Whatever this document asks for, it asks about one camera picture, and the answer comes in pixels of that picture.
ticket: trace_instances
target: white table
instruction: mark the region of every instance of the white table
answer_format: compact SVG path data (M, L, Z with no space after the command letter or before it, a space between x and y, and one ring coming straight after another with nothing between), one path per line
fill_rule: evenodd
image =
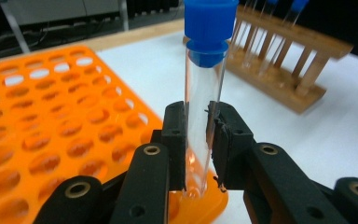
M97 53L163 119L166 105L184 100L183 35ZM283 147L309 178L332 188L341 177L358 177L358 57L329 62L317 83L327 93L302 115L229 72L221 101L238 110L257 142ZM242 191L231 191L227 209L215 223L250 223L246 214Z

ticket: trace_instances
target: wooden rack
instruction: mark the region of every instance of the wooden rack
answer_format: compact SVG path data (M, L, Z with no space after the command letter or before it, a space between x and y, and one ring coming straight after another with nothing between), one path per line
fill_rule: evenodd
M321 74L327 62L331 58L340 59L344 57L352 49L351 45L330 36L298 25L283 26L283 21L280 19L263 18L260 17L258 11L244 11L243 7L239 7L236 26L244 23L250 25L250 29L243 31L245 32L244 47L236 47L239 49L231 52L227 59L227 69L299 114L321 99L326 92L325 89L315 84L315 80ZM265 38L261 43L261 50L252 52L254 56L250 66L244 66L245 52L249 48L251 36L257 30L266 31ZM284 39L282 49L275 63L268 68L264 76L260 76L260 64L267 59L268 48L275 35ZM304 49L296 62L295 68L290 72L282 68L282 62L294 43L303 46ZM304 65L312 52L315 53L315 56L306 68ZM304 75L301 76L303 68L306 70Z

